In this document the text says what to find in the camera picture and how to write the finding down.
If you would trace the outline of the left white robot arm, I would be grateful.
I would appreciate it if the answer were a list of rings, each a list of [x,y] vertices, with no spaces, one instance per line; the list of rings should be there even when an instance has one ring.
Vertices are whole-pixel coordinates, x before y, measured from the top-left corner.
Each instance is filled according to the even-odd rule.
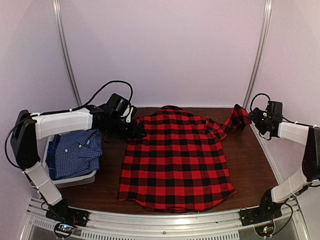
[[[54,180],[77,178],[98,170],[104,132],[125,139],[145,137],[143,124],[133,120],[133,114],[129,109],[116,112],[94,105],[34,114],[22,110],[4,143],[11,145],[15,158],[12,165],[22,170],[46,203],[53,206],[53,215],[67,222],[72,211],[62,203],[64,198]],[[44,167],[37,146],[39,140],[51,136],[55,137],[50,156],[54,177]]]

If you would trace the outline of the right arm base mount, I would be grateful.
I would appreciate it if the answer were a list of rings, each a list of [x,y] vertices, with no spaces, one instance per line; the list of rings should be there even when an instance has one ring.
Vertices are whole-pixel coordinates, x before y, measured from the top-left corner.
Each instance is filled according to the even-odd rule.
[[[273,202],[272,190],[267,190],[261,197],[259,206],[241,208],[238,212],[242,226],[255,225],[271,221],[282,216],[283,203]]]

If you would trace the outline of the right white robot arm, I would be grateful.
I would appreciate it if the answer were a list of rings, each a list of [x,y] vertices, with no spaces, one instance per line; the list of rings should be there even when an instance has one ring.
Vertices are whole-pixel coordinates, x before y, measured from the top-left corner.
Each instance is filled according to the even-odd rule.
[[[280,113],[255,108],[248,114],[258,132],[269,133],[269,139],[280,138],[304,146],[301,167],[285,182],[267,190],[256,210],[259,220],[268,220],[275,212],[275,205],[284,204],[301,190],[314,187],[320,180],[320,128],[289,121]]]

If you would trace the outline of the red black plaid shirt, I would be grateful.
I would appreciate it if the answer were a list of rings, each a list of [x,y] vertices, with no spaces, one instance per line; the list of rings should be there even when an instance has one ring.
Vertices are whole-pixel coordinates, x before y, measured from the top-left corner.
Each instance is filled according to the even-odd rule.
[[[146,136],[127,142],[119,201],[135,201],[150,211],[203,212],[235,194],[222,140],[250,125],[240,105],[224,123],[171,105],[137,122]]]

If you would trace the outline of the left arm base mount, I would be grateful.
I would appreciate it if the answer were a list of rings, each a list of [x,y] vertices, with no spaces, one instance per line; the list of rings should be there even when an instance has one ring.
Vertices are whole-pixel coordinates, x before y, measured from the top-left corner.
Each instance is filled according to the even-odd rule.
[[[57,204],[51,205],[46,202],[48,210],[46,217],[71,226],[86,227],[89,219],[89,212],[77,208],[69,207],[69,203],[62,198]]]

